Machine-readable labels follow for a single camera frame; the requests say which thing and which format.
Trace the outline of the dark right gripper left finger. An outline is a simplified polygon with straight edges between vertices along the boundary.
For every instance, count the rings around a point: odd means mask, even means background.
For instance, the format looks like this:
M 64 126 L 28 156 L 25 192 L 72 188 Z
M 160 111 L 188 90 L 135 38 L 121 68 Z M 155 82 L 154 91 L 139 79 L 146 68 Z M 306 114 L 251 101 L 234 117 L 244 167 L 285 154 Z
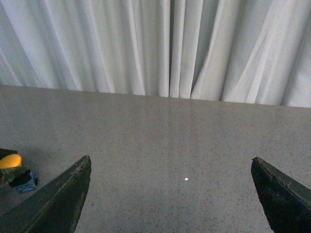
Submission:
M 91 159 L 83 156 L 0 217 L 2 233 L 72 233 L 89 189 Z

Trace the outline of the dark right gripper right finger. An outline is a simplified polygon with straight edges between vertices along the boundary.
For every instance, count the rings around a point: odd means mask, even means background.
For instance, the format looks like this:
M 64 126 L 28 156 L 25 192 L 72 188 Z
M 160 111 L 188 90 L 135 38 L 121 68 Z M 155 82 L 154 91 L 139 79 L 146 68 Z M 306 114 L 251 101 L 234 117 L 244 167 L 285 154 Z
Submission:
M 310 189 L 259 157 L 252 161 L 251 175 L 273 232 L 311 231 Z

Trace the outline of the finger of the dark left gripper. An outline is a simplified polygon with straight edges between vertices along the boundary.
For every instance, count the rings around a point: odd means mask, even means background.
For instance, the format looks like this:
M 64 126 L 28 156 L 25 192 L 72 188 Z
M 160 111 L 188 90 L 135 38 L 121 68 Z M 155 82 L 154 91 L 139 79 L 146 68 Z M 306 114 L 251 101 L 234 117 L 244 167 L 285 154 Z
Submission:
M 28 166 L 17 166 L 0 170 L 0 184 L 12 182 L 17 176 L 24 174 L 29 169 Z

